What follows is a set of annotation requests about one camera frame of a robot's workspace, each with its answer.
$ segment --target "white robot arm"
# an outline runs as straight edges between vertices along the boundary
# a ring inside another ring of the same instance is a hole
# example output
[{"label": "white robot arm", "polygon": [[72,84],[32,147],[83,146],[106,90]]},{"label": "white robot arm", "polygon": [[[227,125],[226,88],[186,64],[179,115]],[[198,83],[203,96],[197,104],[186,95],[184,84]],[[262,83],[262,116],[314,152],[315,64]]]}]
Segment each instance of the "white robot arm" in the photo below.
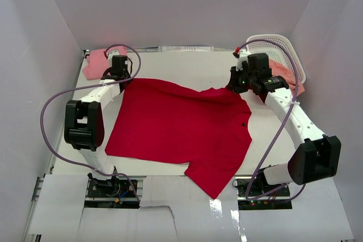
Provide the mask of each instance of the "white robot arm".
[{"label": "white robot arm", "polygon": [[288,163],[261,169],[258,179],[265,185],[295,182],[302,185],[336,174],[341,143],[336,136],[328,137],[294,103],[292,92],[285,79],[272,76],[268,56],[265,53],[234,53],[239,60],[231,68],[228,89],[235,93],[253,90],[269,106],[281,122],[291,104],[295,104],[285,128],[294,146],[295,153]]},{"label": "white robot arm", "polygon": [[[127,56],[113,50],[108,53],[108,59],[112,61],[112,66],[104,72],[101,84],[130,78]],[[85,157],[87,164],[106,174],[116,173],[117,169],[101,147],[104,139],[102,110],[122,93],[128,83],[98,87],[80,100],[69,100],[66,105],[65,141]],[[110,177],[95,172],[93,178],[100,181],[100,186],[113,187]]]}]

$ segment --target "wire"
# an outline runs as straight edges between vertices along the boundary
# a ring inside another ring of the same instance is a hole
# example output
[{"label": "wire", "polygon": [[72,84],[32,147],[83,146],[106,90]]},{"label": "wire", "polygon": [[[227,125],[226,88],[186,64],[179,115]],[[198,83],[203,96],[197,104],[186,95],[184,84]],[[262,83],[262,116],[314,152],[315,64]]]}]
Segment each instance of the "wire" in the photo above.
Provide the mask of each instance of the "wire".
[{"label": "wire", "polygon": [[119,196],[119,199],[122,199],[123,197],[125,197],[125,195],[129,192],[129,190],[126,190],[124,194],[122,194],[121,196]]},{"label": "wire", "polygon": [[117,194],[119,193],[120,189],[121,189],[121,185],[119,184],[119,189],[117,190],[116,194],[114,194],[114,195],[112,195],[112,196],[110,196],[109,194],[105,194],[105,195],[106,195],[107,197],[114,197],[115,195],[117,195]]},{"label": "wire", "polygon": [[245,184],[240,184],[240,185],[234,185],[234,182],[238,182],[237,180],[242,180],[242,181],[244,181],[246,184],[248,184],[248,181],[246,181],[245,179],[234,179],[233,180],[233,182],[232,182],[232,186],[234,187],[234,188],[241,188],[241,187],[244,187],[245,186]]},{"label": "wire", "polygon": [[[275,45],[275,46],[277,46],[278,48],[280,48],[284,53],[285,53],[285,55],[288,57],[288,59],[289,59],[289,61],[290,61],[290,63],[291,63],[291,65],[292,65],[292,68],[293,68],[293,71],[294,71],[294,75],[295,75],[295,92],[294,92],[294,95],[293,95],[293,98],[292,98],[292,101],[293,102],[296,102],[296,98],[297,98],[297,94],[298,94],[298,87],[299,87],[299,84],[298,84],[298,82],[299,82],[299,79],[298,79],[298,73],[297,73],[297,68],[296,68],[296,65],[295,65],[295,63],[294,63],[294,61],[292,60],[292,58],[291,58],[291,55],[281,46],[281,45],[279,45],[278,43],[276,43],[276,42],[273,42],[273,41],[270,41],[270,40],[266,40],[266,39],[254,39],[254,40],[251,40],[251,41],[248,41],[248,42],[246,42],[246,43],[244,43],[243,45],[241,45],[240,46],[240,48],[244,48],[246,45],[248,45],[248,44],[251,44],[251,43],[254,43],[254,42],[266,42],[266,43],[270,43],[270,44],[273,44],[273,45]],[[250,190],[251,190],[251,187],[252,187],[252,184],[253,184],[253,182],[254,182],[254,180],[256,179],[256,176],[257,176],[257,173],[258,173],[258,171],[260,170],[260,168],[261,168],[261,166],[262,166],[262,164],[263,164],[263,162],[266,160],[266,157],[267,157],[267,155],[270,153],[270,151],[271,151],[271,149],[272,149],[272,147],[273,147],[273,145],[275,144],[275,142],[276,142],[276,140],[278,139],[278,137],[280,136],[280,134],[281,134],[281,132],[282,132],[282,130],[284,129],[284,127],[285,127],[285,125],[286,125],[286,123],[287,123],[287,121],[288,121],[288,119],[289,119],[289,117],[290,117],[290,114],[291,114],[291,112],[292,112],[292,110],[293,110],[293,107],[294,107],[294,104],[291,104],[290,105],[290,108],[289,108],[289,110],[288,110],[288,112],[287,112],[287,114],[286,114],[286,116],[285,116],[285,118],[284,118],[284,120],[282,121],[282,123],[281,123],[281,126],[279,127],[279,129],[278,129],[278,131],[277,131],[277,133],[276,133],[276,135],[273,137],[273,139],[272,139],[272,141],[271,141],[271,143],[270,143],[270,145],[268,146],[268,148],[266,149],[266,152],[265,152],[265,154],[262,156],[262,158],[261,158],[261,161],[258,163],[258,165],[257,165],[257,167],[256,167],[256,169],[255,169],[255,171],[254,171],[254,173],[252,174],[252,177],[251,177],[251,180],[250,180],[250,182],[248,183],[248,185],[247,185],[247,189],[246,189],[246,200],[248,200],[248,201],[255,201],[255,200],[257,200],[257,199],[259,199],[259,198],[261,198],[261,197],[264,197],[264,196],[268,196],[268,195],[270,195],[270,194],[272,194],[273,192],[276,192],[276,191],[278,191],[278,190],[280,190],[281,188],[283,188],[283,187],[285,187],[285,186],[287,186],[287,184],[281,184],[280,186],[278,186],[278,187],[276,187],[276,188],[274,188],[274,189],[272,189],[272,190],[270,190],[270,191],[268,191],[268,192],[265,192],[265,193],[263,193],[263,194],[261,194],[261,195],[259,195],[259,196],[257,196],[257,197],[249,197],[248,195],[249,195],[249,193],[250,193]]]},{"label": "wire", "polygon": [[132,60],[129,58],[129,57],[127,57],[127,59],[130,61],[130,63],[131,63],[131,66],[130,66],[130,75],[132,74],[132,66],[134,65],[134,63],[132,62]]},{"label": "wire", "polygon": [[277,197],[277,191],[275,192],[275,195],[273,196],[272,200],[269,201],[269,203],[273,202]]},{"label": "wire", "polygon": [[89,88],[101,87],[101,86],[104,86],[104,85],[113,85],[113,84],[128,82],[128,81],[130,81],[130,80],[132,80],[133,78],[136,77],[136,75],[139,73],[140,68],[141,68],[141,57],[138,54],[138,52],[135,49],[133,49],[132,47],[127,46],[127,45],[123,45],[123,44],[112,45],[109,48],[107,48],[106,52],[111,47],[114,47],[114,46],[124,46],[124,47],[132,50],[133,52],[135,52],[136,56],[138,57],[138,61],[139,61],[139,65],[138,65],[138,68],[137,68],[135,74],[133,76],[131,76],[130,78],[128,78],[128,79],[118,80],[118,81],[115,81],[115,82],[109,82],[109,83],[105,83],[105,84],[94,84],[94,85],[89,85],[89,86],[76,87],[76,88],[72,88],[72,89],[68,89],[68,90],[64,90],[64,91],[61,91],[59,93],[56,93],[50,99],[47,100],[47,102],[44,104],[43,108],[41,109],[41,112],[40,112],[40,130],[41,130],[41,135],[43,136],[43,139],[44,139],[44,142],[45,142],[46,146],[49,148],[49,150],[51,151],[51,153],[54,154],[55,157],[57,157],[57,158],[65,161],[67,163],[70,163],[70,164],[75,164],[75,165],[80,165],[82,167],[87,167],[87,168],[89,168],[89,169],[91,169],[91,170],[93,170],[93,171],[97,172],[98,174],[100,174],[102,176],[105,176],[105,177],[124,176],[129,181],[130,186],[132,187],[133,191],[135,192],[135,197],[136,197],[137,201],[140,203],[140,199],[139,199],[139,197],[137,195],[136,189],[135,189],[133,183],[131,182],[131,179],[129,178],[129,176],[127,176],[124,173],[106,174],[106,173],[104,173],[104,172],[102,172],[102,171],[100,171],[98,169],[95,169],[93,166],[91,166],[89,164],[84,164],[84,163],[72,161],[72,160],[69,160],[69,159],[63,157],[62,155],[58,154],[55,151],[55,149],[52,147],[52,145],[50,144],[50,142],[48,140],[48,137],[47,137],[47,134],[45,133],[45,128],[44,128],[44,113],[45,113],[45,110],[47,109],[47,106],[49,105],[49,103],[52,102],[53,99],[59,97],[60,95],[63,95],[63,94],[69,93],[69,92],[78,91],[78,90],[84,90],[84,89],[89,89]]},{"label": "wire", "polygon": [[305,186],[306,186],[306,184],[302,185],[302,187],[300,188],[299,192],[297,192],[297,194],[294,197],[291,197],[289,199],[284,199],[284,200],[281,200],[279,202],[284,203],[284,202],[289,202],[289,201],[292,201],[292,200],[296,199],[298,196],[300,196],[300,194],[302,193],[302,191],[305,189]]},{"label": "wire", "polygon": [[268,202],[271,198],[272,198],[272,194],[268,197],[268,199],[266,199],[264,202]]}]

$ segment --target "white wall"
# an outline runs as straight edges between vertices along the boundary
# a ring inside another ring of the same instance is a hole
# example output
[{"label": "white wall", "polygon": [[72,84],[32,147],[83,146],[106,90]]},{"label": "white wall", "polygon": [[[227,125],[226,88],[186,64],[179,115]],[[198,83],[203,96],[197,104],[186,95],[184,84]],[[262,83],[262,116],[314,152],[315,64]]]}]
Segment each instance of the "white wall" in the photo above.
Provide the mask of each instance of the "white wall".
[{"label": "white wall", "polygon": [[342,142],[335,183],[356,241],[363,241],[363,0],[311,0],[290,39],[304,66],[300,101]]},{"label": "white wall", "polygon": [[[50,152],[39,128],[41,107],[71,87],[81,50],[54,0],[0,0],[0,241],[19,242],[37,176]],[[55,142],[66,97],[49,107]]]},{"label": "white wall", "polygon": [[309,0],[56,0],[81,48],[212,45],[289,36]]}]

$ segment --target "pink cloth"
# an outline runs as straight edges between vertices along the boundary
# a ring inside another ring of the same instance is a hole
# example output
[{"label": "pink cloth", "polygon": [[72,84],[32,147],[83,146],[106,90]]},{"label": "pink cloth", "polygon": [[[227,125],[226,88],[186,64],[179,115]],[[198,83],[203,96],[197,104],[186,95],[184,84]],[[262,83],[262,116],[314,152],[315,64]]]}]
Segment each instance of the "pink cloth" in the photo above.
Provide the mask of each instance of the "pink cloth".
[{"label": "pink cloth", "polygon": [[[271,59],[269,59],[270,68],[272,69],[272,75],[274,76],[282,76],[287,83],[289,84],[289,87],[292,92],[295,90],[295,76],[294,73],[288,69],[287,67],[283,66],[282,64],[275,62]],[[304,86],[299,80],[299,89],[297,95],[300,95],[305,91]]]},{"label": "pink cloth", "polygon": [[[109,51],[117,49],[121,55],[127,55],[124,46],[117,46],[111,48]],[[87,56],[88,65],[83,69],[83,73],[87,79],[100,79],[103,72],[110,67],[110,62],[104,55],[105,49],[92,50],[90,55]]]}]

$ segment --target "white laundry basket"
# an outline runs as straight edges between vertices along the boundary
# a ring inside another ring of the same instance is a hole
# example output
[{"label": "white laundry basket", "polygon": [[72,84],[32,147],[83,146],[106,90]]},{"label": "white laundry basket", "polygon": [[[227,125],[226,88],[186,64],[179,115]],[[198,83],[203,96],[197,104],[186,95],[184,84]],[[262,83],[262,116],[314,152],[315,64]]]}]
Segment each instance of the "white laundry basket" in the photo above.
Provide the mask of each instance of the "white laundry basket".
[{"label": "white laundry basket", "polygon": [[[295,63],[296,68],[297,68],[299,80],[301,81],[301,83],[305,82],[306,75],[305,75],[304,69],[302,68],[300,60],[297,57],[296,52],[295,52],[291,42],[289,41],[289,39],[287,39],[286,37],[284,37],[282,35],[277,35],[277,34],[262,34],[262,35],[253,35],[253,36],[249,37],[247,39],[247,42],[254,40],[254,39],[270,40],[270,41],[273,41],[273,42],[281,45],[288,53],[291,54],[293,62]],[[253,53],[262,53],[262,52],[266,53],[269,58],[271,58],[275,62],[278,62],[278,63],[284,65],[285,67],[287,67],[288,69],[290,69],[293,72],[293,68],[290,64],[288,57],[277,46],[267,43],[267,42],[254,42],[254,43],[250,43],[246,47],[247,47],[247,50],[249,52],[251,52],[252,54]]]}]

